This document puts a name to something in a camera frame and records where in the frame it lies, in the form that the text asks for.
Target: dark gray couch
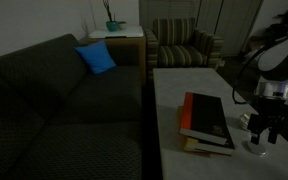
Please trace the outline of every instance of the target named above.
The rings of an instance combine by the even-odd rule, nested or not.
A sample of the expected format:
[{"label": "dark gray couch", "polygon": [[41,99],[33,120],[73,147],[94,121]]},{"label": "dark gray couch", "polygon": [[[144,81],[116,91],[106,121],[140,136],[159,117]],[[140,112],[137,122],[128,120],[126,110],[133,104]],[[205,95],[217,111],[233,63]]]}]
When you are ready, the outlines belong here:
[{"label": "dark gray couch", "polygon": [[136,47],[108,47],[117,67],[93,75],[77,46],[0,57],[0,179],[141,179],[140,71],[121,53]]}]

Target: table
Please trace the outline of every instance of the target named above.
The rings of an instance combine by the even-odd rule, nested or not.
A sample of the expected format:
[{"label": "table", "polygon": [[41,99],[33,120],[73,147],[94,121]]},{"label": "table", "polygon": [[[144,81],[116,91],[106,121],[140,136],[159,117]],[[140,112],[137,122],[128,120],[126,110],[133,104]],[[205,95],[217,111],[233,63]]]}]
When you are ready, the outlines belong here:
[{"label": "table", "polygon": [[125,30],[109,32],[99,29],[89,35],[88,43],[104,40],[108,45],[136,45],[141,71],[142,86],[146,85],[146,38],[141,26],[130,26]]},{"label": "table", "polygon": [[[238,122],[241,114],[256,111],[249,105],[235,105],[231,98],[232,88],[215,70],[160,68],[154,69],[153,75],[163,179],[288,179],[288,142],[279,135],[276,144],[268,143],[268,130],[265,130],[260,143],[266,153],[262,156],[251,153],[245,146],[251,135],[242,130]],[[183,150],[183,137],[178,134],[177,107],[183,104],[186,91],[221,97],[236,146],[232,156],[205,156]],[[243,101],[238,94],[236,99]]]}]

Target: floor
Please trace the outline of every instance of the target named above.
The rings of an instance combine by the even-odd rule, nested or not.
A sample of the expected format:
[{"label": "floor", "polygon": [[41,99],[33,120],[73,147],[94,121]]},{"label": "floor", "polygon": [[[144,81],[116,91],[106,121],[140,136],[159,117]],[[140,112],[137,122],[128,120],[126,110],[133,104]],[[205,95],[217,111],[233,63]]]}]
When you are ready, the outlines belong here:
[{"label": "floor", "polygon": [[[243,58],[240,57],[226,57],[223,60],[225,65],[219,67],[217,72],[228,84],[233,86],[245,63],[243,63]],[[257,68],[251,63],[240,76],[236,86],[236,92],[245,100],[251,101],[251,106],[254,109],[257,109],[258,97],[253,92],[259,77],[260,74]],[[155,96],[152,87],[143,88],[143,113],[143,179],[152,179],[152,177],[162,179]]]}]

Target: vase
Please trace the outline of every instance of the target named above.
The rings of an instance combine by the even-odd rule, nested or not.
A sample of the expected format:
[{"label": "vase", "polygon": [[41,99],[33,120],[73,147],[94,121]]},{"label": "vase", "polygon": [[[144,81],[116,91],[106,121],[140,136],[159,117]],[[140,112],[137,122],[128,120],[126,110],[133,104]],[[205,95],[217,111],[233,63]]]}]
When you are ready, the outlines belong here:
[{"label": "vase", "polygon": [[106,27],[108,29],[108,31],[117,31],[118,30],[118,27],[119,27],[119,24],[118,22],[116,21],[107,21],[106,22]]}]

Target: wall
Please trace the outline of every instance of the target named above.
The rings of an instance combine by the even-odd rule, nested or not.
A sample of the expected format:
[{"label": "wall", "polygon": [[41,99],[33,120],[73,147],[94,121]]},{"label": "wall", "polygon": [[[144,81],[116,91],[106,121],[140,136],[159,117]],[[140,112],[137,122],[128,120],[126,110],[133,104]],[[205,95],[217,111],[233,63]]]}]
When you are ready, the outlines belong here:
[{"label": "wall", "polygon": [[[139,22],[137,6],[138,0],[111,0],[130,24]],[[105,13],[102,0],[0,0],[0,56],[66,33],[80,40],[106,21]]]},{"label": "wall", "polygon": [[262,35],[271,24],[280,23],[280,19],[276,16],[285,13],[287,10],[288,0],[263,0],[250,36]]}]

